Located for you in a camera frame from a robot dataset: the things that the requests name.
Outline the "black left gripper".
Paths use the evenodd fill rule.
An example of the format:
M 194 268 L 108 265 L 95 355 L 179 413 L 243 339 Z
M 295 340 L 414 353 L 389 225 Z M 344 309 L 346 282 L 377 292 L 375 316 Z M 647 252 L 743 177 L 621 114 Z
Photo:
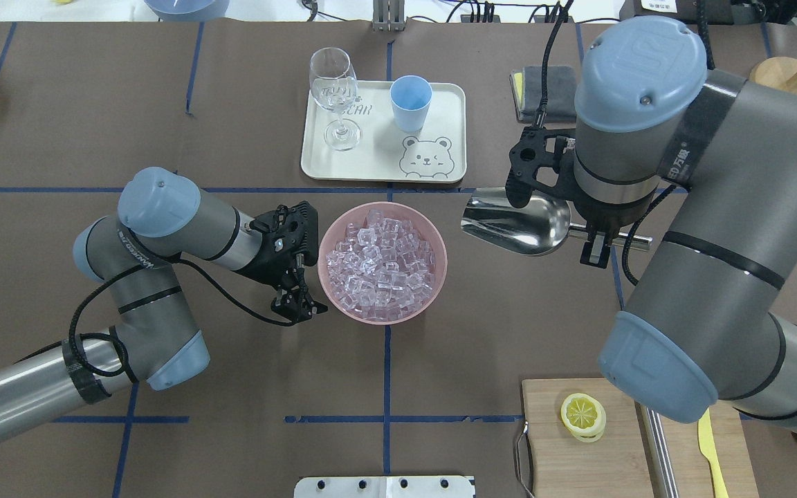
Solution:
M 299 324 L 329 311 L 306 282 L 304 267 L 317 264 L 320 242 L 318 211 L 308 201 L 279 205 L 241 225 L 241 231 L 259 243 L 256 255 L 235 272 L 275 288 L 272 312 Z

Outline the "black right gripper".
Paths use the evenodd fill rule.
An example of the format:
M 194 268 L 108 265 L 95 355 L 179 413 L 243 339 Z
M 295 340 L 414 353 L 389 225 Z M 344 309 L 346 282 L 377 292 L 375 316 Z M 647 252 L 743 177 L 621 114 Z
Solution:
M 574 154 L 567 149 L 575 141 L 575 129 L 545 129 L 525 127 L 518 143 L 509 152 L 511 168 L 507 174 L 505 195 L 511 207 L 525 208 L 534 192 L 564 201 L 576 201 L 579 188 L 574 179 Z M 538 171 L 550 168 L 557 174 L 552 186 L 538 180 Z M 580 264 L 607 268 L 610 263 L 613 239 L 610 233 L 592 231 L 580 255 Z

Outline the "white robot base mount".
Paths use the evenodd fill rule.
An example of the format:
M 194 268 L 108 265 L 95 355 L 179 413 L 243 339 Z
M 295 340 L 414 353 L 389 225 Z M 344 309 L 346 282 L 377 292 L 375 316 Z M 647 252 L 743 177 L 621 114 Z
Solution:
M 475 479 L 462 475 L 309 477 L 294 497 L 475 497 Z

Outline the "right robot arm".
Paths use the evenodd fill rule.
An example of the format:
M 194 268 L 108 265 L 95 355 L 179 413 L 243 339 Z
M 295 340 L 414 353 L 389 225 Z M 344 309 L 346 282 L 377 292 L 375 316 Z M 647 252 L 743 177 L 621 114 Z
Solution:
M 725 400 L 797 433 L 797 325 L 771 312 L 797 264 L 797 95 L 708 69 L 689 26 L 642 16 L 594 40 L 575 108 L 573 151 L 523 130 L 506 197 L 572 202 L 582 264 L 606 267 L 660 182 L 688 192 L 616 315 L 604 378 L 680 423 Z

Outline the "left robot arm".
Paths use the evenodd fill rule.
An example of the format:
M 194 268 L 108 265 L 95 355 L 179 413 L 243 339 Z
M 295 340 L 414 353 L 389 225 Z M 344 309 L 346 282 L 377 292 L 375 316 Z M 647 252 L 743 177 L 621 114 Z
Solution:
M 326 312 L 308 289 L 317 264 L 317 210 L 307 201 L 247 215 L 161 167 L 139 171 L 115 215 L 73 244 L 75 265 L 98 282 L 66 337 L 0 371 L 0 443 L 137 382 L 161 391 L 199 375 L 211 356 L 174 266 L 192 255 L 275 291 L 291 327 Z

